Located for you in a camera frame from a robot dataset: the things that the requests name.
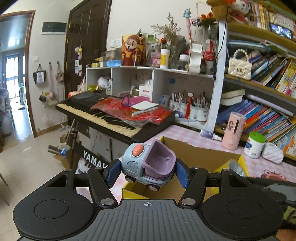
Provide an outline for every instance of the glass door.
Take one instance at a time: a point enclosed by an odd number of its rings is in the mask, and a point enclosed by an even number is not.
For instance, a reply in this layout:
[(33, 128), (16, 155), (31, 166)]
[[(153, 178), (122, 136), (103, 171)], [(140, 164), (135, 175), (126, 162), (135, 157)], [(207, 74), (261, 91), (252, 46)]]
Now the glass door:
[(19, 67), (18, 55), (6, 57), (6, 89), (9, 93), (9, 98), (15, 98), (20, 95), (19, 81), (18, 81), (18, 67)]

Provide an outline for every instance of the pink cylindrical device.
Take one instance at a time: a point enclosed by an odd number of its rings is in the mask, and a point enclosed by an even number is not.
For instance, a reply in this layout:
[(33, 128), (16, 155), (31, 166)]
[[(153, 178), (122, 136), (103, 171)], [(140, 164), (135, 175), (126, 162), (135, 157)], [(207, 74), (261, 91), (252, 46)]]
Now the pink cylindrical device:
[(244, 130), (246, 117), (242, 114), (231, 112), (227, 128), (222, 139), (222, 146), (229, 150), (236, 150)]

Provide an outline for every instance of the checkered tablecloth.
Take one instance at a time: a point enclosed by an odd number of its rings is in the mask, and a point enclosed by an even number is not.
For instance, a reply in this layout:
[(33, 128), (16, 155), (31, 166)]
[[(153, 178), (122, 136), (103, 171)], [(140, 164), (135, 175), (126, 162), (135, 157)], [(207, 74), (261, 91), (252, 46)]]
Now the checkered tablecloth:
[[(200, 134), (196, 131), (192, 131), (180, 126), (170, 126), (164, 131), (160, 132), (150, 140), (146, 141), (145, 144), (150, 144), (153, 139), (160, 139), (162, 136), (169, 137), (171, 139), (179, 140), (189, 145), (195, 147), (201, 147), (212, 150), (220, 150), (226, 152), (233, 152), (236, 154), (243, 155), (244, 160), (247, 165), (247, 169), (249, 171), (249, 175), (251, 177), (261, 177), (264, 174), (264, 170), (267, 169), (270, 172), (282, 173), (287, 181), (296, 183), (296, 167), (289, 165), (287, 163), (281, 163), (279, 165), (265, 160), (263, 157), (259, 157), (258, 159), (252, 159), (244, 154), (244, 148), (238, 147), (235, 151), (228, 150), (221, 145), (221, 142), (210, 140), (204, 137), (201, 137)], [(126, 180), (124, 179), (124, 175), (121, 173), (119, 178), (117, 179), (114, 187), (111, 189), (114, 197), (117, 201), (120, 201), (122, 198), (121, 188), (126, 184)]]

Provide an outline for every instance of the gray ribbed plate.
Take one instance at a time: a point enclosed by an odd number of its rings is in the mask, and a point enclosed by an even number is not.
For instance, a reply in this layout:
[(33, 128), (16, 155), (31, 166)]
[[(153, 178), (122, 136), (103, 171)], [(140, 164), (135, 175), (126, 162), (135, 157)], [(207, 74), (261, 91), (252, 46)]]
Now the gray ribbed plate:
[[(78, 235), (63, 241), (227, 241), (210, 230), (197, 212), (173, 200), (122, 200), (119, 207), (102, 210)], [(263, 239), (277, 241), (275, 237)], [(22, 238), (20, 241), (31, 241)]]

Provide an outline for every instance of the tiled floor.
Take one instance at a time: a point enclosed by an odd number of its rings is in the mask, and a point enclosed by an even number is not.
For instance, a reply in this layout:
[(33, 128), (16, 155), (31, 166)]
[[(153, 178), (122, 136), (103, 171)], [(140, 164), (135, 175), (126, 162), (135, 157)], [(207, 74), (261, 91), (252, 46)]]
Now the tiled floor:
[[(10, 203), (8, 207), (0, 198), (0, 241), (19, 238), (12, 219), (15, 205), (64, 169), (62, 163), (47, 152), (49, 144), (59, 144), (63, 132), (54, 131), (35, 139), (28, 138), (0, 154), (0, 172), (8, 183), (7, 187), (0, 180), (0, 193)], [(87, 137), (80, 134), (80, 140), (89, 148), (90, 140)]]
[(18, 145), (19, 143), (33, 138), (27, 109), (18, 110), (21, 107), (25, 107), (25, 105), (20, 104), (20, 99), (18, 97), (11, 99), (10, 105), (12, 107), (15, 129), (14, 132), (12, 132), (11, 136), (5, 138), (5, 146), (3, 148), (4, 150), (10, 149), (11, 147)]

